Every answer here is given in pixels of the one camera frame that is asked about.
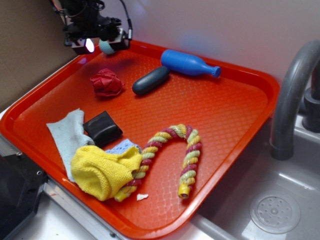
gray faucet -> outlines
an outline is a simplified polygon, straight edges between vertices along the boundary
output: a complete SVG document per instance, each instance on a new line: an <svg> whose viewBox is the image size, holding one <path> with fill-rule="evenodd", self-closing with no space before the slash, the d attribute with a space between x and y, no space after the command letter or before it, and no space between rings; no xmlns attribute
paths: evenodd
<svg viewBox="0 0 320 240"><path fill-rule="evenodd" d="M305 91L310 77L311 87ZM275 159L287 160L294 154L294 129L303 95L306 115L302 125L320 133L320 40L299 50L284 77L271 127L271 155Z"/></svg>

light blue cloth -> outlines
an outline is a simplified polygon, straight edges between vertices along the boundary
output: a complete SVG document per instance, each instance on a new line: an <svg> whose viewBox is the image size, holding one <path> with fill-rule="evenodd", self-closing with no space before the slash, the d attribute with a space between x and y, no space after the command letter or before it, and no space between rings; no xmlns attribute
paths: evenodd
<svg viewBox="0 0 320 240"><path fill-rule="evenodd" d="M95 145L95 142L84 134L84 116L85 113L78 108L69 112L62 120L46 124L62 158L67 177L71 182L75 182L71 174L71 160L76 150L86 145Z"/></svg>

light blue ball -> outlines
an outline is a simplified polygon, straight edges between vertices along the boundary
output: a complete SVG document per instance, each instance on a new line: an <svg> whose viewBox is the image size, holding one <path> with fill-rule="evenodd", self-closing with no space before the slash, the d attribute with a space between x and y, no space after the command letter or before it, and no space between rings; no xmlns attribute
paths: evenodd
<svg viewBox="0 0 320 240"><path fill-rule="evenodd" d="M112 49L108 41L99 40L99 48L101 52L107 55L111 55L115 53L115 50Z"/></svg>

blue plastic bottle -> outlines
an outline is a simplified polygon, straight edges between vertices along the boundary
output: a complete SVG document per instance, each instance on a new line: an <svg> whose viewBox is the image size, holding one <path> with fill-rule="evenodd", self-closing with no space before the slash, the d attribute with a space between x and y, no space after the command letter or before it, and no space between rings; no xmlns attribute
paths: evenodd
<svg viewBox="0 0 320 240"><path fill-rule="evenodd" d="M211 74L218 78L221 74L219 66L209 66L200 57L170 49L161 55L161 64L170 70L191 76Z"/></svg>

twisted rope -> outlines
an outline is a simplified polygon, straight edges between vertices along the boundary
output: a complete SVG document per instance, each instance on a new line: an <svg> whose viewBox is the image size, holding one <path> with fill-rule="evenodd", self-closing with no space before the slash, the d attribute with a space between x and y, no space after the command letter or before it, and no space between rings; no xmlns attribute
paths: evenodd
<svg viewBox="0 0 320 240"><path fill-rule="evenodd" d="M198 131L189 125L185 126L183 124L165 128L162 131L157 132L148 141L142 151L142 162L140 168L132 173L134 179L123 186L115 195L114 199L118 202L122 202L124 199L128 198L131 193L135 192L137 187L141 185L142 179L146 176L146 172L153 163L153 158L156 156L156 152L159 148L161 148L164 143L167 143L168 140L178 138L187 141L186 155L182 163L182 172L179 179L178 189L178 196L182 199L187 199L196 182L195 176L197 174L197 162L200 156L202 144L200 142L201 138L198 135Z"/></svg>

